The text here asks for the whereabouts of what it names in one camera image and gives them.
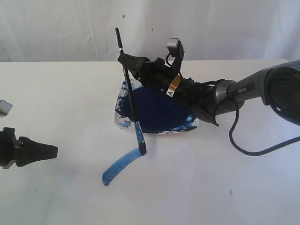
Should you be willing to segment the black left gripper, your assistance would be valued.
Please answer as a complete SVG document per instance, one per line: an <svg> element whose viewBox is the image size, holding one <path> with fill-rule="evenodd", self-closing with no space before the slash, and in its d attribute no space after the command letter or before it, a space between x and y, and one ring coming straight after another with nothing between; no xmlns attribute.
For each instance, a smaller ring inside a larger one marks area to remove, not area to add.
<svg viewBox="0 0 300 225"><path fill-rule="evenodd" d="M23 136L17 139L14 128L4 127L0 132L0 166L3 169L9 169L13 164L23 167L34 162L54 159L57 155L56 146L38 143Z"/></svg>

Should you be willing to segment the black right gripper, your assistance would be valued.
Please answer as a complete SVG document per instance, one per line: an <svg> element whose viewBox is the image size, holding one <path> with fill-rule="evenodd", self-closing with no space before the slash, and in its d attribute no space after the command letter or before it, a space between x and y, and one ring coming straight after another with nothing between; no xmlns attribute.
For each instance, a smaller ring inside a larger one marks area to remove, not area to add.
<svg viewBox="0 0 300 225"><path fill-rule="evenodd" d="M195 105L206 91L205 85L191 78L183 78L165 61L157 58L136 57L122 53L118 62L144 87L152 88L182 105Z"/></svg>

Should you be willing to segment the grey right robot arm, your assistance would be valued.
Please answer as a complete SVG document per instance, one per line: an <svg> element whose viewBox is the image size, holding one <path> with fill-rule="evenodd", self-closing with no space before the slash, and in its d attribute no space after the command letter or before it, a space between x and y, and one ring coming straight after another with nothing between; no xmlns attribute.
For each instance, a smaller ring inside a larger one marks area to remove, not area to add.
<svg viewBox="0 0 300 225"><path fill-rule="evenodd" d="M163 59L121 54L118 62L144 87L164 93L187 107L202 121L215 124L220 114L240 109L245 101L261 98L281 118L300 123L299 60L262 69L239 82L220 79L200 83L180 76L180 64L170 67Z"/></svg>

